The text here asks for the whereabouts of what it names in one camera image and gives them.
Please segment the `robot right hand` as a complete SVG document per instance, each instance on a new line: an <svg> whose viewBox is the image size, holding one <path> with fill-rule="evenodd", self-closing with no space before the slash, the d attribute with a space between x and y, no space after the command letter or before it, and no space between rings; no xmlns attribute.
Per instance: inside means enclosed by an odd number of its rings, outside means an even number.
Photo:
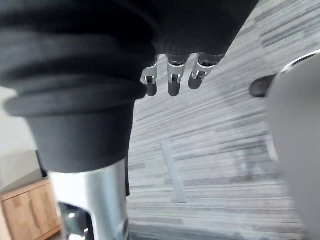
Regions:
<svg viewBox="0 0 320 240"><path fill-rule="evenodd" d="M26 120L51 181L64 238L127 240L128 155L135 102L198 89L255 0L3 0L0 85Z"/></svg>

